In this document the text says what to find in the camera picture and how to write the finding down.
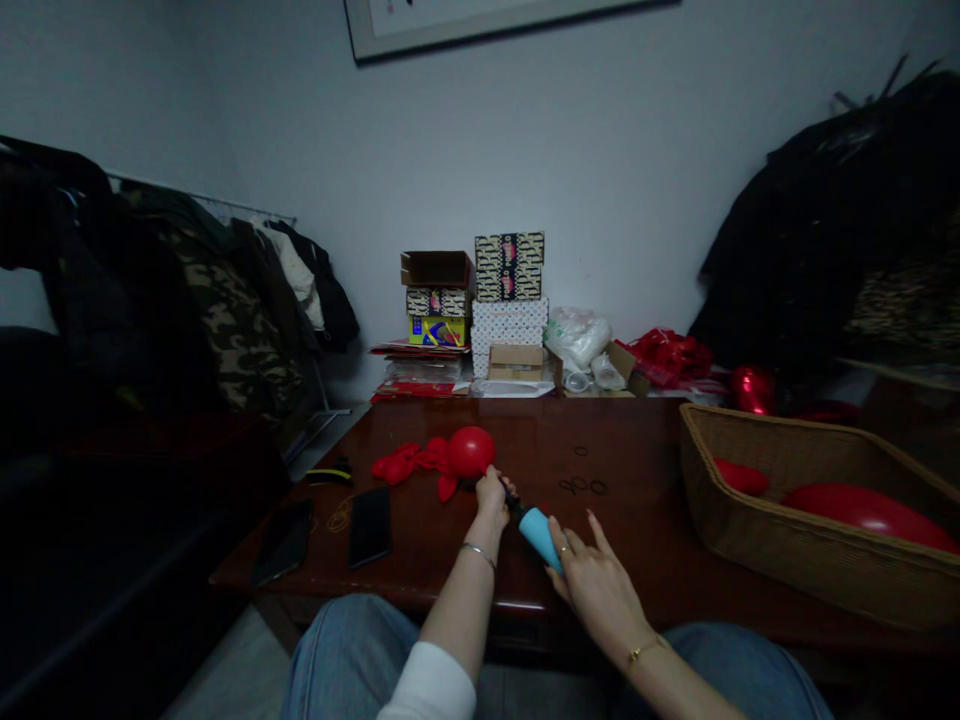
jeans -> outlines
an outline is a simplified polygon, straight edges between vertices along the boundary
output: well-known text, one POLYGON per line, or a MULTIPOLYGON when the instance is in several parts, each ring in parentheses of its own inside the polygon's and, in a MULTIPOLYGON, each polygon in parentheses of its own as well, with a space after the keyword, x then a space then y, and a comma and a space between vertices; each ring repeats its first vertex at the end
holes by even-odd
MULTIPOLYGON (((294 653, 281 718, 375 718, 390 701, 419 634, 403 613, 375 595, 348 595, 327 603, 294 653)), ((749 630, 694 623, 669 630, 664 637, 748 718, 833 718, 797 661, 749 630)), ((536 709, 518 715, 533 717, 536 709)), ((655 716, 627 687, 611 717, 655 716)))

clothing rack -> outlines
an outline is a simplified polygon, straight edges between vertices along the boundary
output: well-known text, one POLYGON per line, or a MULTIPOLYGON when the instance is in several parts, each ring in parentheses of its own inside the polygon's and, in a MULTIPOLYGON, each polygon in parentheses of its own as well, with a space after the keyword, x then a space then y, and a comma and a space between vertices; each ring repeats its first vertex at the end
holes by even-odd
MULTIPOLYGON (((195 200, 201 200, 205 203, 211 203, 215 206, 228 206, 231 208, 237 208, 239 210, 246 210, 248 212, 256 213, 257 215, 264 215, 267 218, 273 218, 277 220, 285 220, 289 223, 290 227, 296 227, 297 218, 292 215, 281 215, 280 213, 271 212, 270 210, 262 210, 252 205, 247 205, 245 203, 233 202, 230 200, 222 200, 218 197, 213 197, 212 195, 204 195, 202 193, 191 192, 190 190, 183 190, 178 187, 173 187, 166 183, 157 182, 156 180, 150 180, 148 178, 137 177, 136 175, 129 175, 127 173, 122 173, 118 170, 111 170, 109 168, 104 168, 104 172, 107 174, 107 177, 113 178, 114 180, 127 180, 129 182, 140 183, 142 185, 150 185, 152 187, 162 188, 164 190, 173 190, 174 192, 183 193, 189 195, 195 200)), ((349 408, 335 409, 330 407, 330 401, 327 399, 327 389, 323 384, 323 377, 320 374, 320 363, 317 358, 313 358, 313 373, 317 379, 317 384, 320 386, 320 397, 323 401, 323 409, 317 410, 310 416, 310 421, 308 422, 308 428, 303 433, 303 435, 287 449, 284 454, 284 462, 289 466, 293 460, 300 455, 300 453, 306 449, 306 447, 313 442, 320 433, 326 430, 327 426, 336 420, 341 415, 349 415, 351 413, 349 408)))
POLYGON ((137 177, 136 175, 128 175, 127 173, 122 173, 119 170, 111 170, 109 168, 104 168, 104 172, 107 174, 107 177, 111 177, 114 180, 127 180, 129 182, 141 183, 142 185, 151 185, 153 187, 162 188, 163 190, 173 190, 174 192, 180 192, 184 195, 189 195, 192 198, 197 200, 203 200, 204 202, 214 203, 215 205, 228 205, 230 207, 239 208, 240 210, 249 210, 254 212, 257 215, 266 215, 270 218, 276 218, 278 220, 285 220, 290 224, 290 227, 297 226, 297 218, 292 215, 281 215, 280 213, 271 212, 270 210, 261 210, 260 208, 253 207, 252 205, 246 205, 244 203, 233 202, 232 200, 223 200, 212 195, 204 195, 202 193, 191 192, 190 190, 182 190, 178 187, 173 187, 172 185, 167 185, 166 183, 157 182, 156 180, 150 180, 148 178, 137 177))

forearm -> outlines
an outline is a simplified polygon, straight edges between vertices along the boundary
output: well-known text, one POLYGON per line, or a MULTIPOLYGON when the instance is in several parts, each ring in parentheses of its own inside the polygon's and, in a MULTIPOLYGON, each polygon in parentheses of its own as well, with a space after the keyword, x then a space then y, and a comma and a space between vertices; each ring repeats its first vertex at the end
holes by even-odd
POLYGON ((626 676, 664 720, 746 720, 670 648, 658 645, 646 650, 626 668, 626 676))
MULTIPOLYGON (((482 548, 494 562, 502 533, 498 512, 477 514, 464 542, 482 548)), ((446 650, 466 670, 476 685, 483 665, 494 572, 486 558, 463 548, 433 604, 420 632, 420 639, 446 650)))

woman's left hand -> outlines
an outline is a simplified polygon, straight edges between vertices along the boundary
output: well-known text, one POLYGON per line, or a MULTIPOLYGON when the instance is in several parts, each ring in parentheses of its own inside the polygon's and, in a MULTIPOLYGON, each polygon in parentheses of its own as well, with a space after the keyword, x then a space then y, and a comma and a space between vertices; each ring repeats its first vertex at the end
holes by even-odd
POLYGON ((487 468, 487 474, 477 482, 477 514, 490 513, 499 523, 499 530, 503 530, 510 522, 510 511, 506 506, 507 494, 503 486, 510 489, 510 495, 517 497, 517 488, 510 478, 504 476, 493 465, 487 468))

wicker basket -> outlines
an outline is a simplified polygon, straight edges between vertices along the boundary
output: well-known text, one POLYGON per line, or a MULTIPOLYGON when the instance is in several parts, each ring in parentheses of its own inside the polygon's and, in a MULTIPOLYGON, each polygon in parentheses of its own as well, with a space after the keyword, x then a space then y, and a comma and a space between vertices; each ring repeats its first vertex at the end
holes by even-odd
POLYGON ((960 492, 875 435, 683 405, 681 465, 693 523, 717 555, 821 600, 913 630, 960 625, 960 555, 779 504, 812 482, 882 492, 957 537, 960 492), (714 457, 763 471, 761 498, 732 490, 714 457))

